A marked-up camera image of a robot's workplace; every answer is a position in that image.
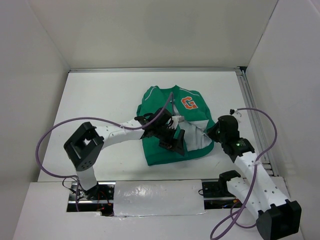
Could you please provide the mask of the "green jacket with grey lining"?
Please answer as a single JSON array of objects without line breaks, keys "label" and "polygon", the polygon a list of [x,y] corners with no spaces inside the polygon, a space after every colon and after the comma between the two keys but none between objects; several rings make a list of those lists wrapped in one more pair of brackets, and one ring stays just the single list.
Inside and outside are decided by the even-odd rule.
[{"label": "green jacket with grey lining", "polygon": [[148,166],[202,158],[214,149],[206,131],[215,123],[202,95],[178,85],[151,86],[143,95],[136,115],[147,127],[142,147]]}]

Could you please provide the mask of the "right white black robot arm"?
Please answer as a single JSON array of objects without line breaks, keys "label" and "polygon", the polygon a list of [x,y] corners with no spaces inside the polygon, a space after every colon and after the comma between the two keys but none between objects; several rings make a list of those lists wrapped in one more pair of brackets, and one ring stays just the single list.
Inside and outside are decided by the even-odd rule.
[{"label": "right white black robot arm", "polygon": [[220,143],[225,154],[243,173],[224,172],[218,190],[223,196],[234,195],[252,214],[264,240],[279,240],[296,234],[300,228],[302,208],[291,201],[259,162],[252,144],[240,136],[239,124],[232,115],[223,115],[207,135]]}]

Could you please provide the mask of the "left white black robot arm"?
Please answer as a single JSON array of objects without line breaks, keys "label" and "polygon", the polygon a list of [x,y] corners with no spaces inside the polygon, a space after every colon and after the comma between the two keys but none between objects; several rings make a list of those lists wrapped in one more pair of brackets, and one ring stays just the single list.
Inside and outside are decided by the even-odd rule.
[{"label": "left white black robot arm", "polygon": [[96,127],[85,122],[65,142],[63,148],[76,170],[81,194],[88,200],[97,199],[99,184],[94,173],[100,152],[106,147],[131,140],[155,137],[158,146],[184,156],[185,131],[178,131],[181,115],[159,108],[155,113],[136,116],[130,121]]}]

